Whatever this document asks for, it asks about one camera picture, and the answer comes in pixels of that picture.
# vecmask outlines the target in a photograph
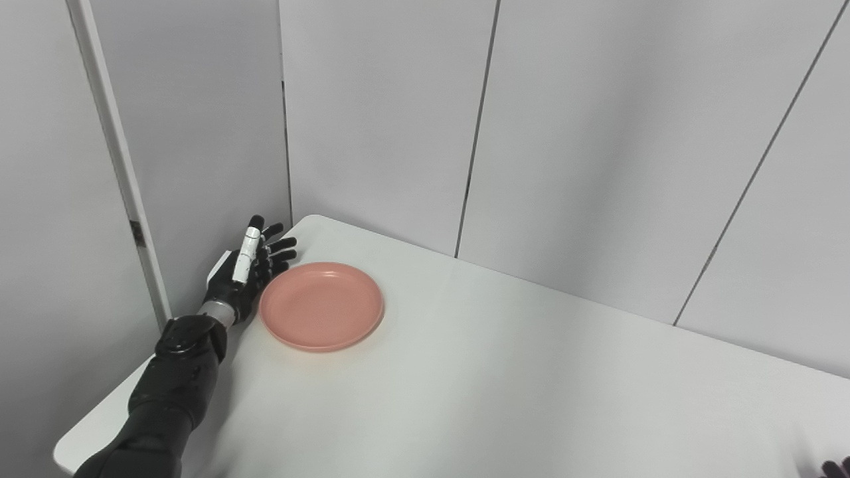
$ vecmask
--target finger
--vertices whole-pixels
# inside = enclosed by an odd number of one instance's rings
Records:
[[[273,254],[269,256],[269,260],[272,262],[272,265],[283,260],[293,260],[298,253],[292,249],[287,249],[285,251],[280,251],[277,254]]]
[[[288,270],[288,269],[289,269],[289,263],[288,262],[281,262],[279,264],[272,265],[271,266],[271,275],[272,275],[272,277],[277,276],[281,272],[286,272],[286,270]]]
[[[263,239],[268,242],[269,239],[277,236],[281,232],[283,232],[283,223],[276,222],[263,230]]]
[[[269,248],[263,246],[262,239],[260,241],[260,247],[257,248],[257,264],[262,266],[269,260]]]
[[[847,476],[844,475],[842,468],[834,461],[828,461],[820,468],[824,471],[826,478],[847,478]]]
[[[298,244],[298,241],[295,237],[284,237],[279,241],[268,244],[266,247],[269,249],[269,254],[273,254],[283,249],[294,248],[296,244]]]

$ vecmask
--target white wall panel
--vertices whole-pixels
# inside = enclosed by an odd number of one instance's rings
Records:
[[[294,219],[453,254],[495,0],[281,0]]]
[[[252,214],[289,222],[275,0],[91,0],[174,315]]]
[[[156,319],[65,3],[0,2],[0,63],[0,475],[54,478]]]
[[[850,377],[850,19],[839,23],[679,325]]]
[[[672,322],[839,7],[505,0],[460,258]]]

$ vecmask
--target robotic arm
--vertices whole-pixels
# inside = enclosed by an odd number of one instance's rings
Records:
[[[283,224],[263,225],[254,216],[240,250],[226,251],[213,267],[197,314],[168,322],[130,395],[127,422],[74,478],[180,477],[186,442],[213,396],[228,328],[247,319],[259,292],[296,255],[295,238],[272,241]]]

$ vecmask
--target black robotic finger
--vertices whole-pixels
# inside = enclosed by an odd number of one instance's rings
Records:
[[[280,251],[279,253],[272,254],[269,256],[269,261],[271,261],[272,265],[277,262],[281,262],[282,260],[293,260],[298,253],[292,249],[285,249]]]
[[[294,248],[296,244],[298,244],[298,241],[295,240],[295,237],[284,237],[279,241],[266,243],[266,248],[269,250],[269,254],[274,254],[283,249]]]
[[[272,237],[277,236],[281,232],[283,232],[283,223],[274,223],[263,230],[263,239],[269,242]]]
[[[277,263],[275,265],[272,265],[271,275],[272,275],[272,277],[274,277],[274,276],[277,276],[278,274],[280,274],[281,272],[286,272],[287,270],[289,270],[289,263],[288,262],[280,262],[280,263]]]
[[[842,471],[842,467],[838,466],[834,461],[828,461],[820,468],[824,471],[826,478],[847,478],[847,475]]]

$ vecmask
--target white table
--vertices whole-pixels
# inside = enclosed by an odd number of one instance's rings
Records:
[[[370,274],[383,322],[330,354],[256,320],[231,333],[186,478],[814,478],[850,453],[844,378],[331,219],[292,234],[298,262]],[[59,466],[114,437],[142,369],[59,441]]]

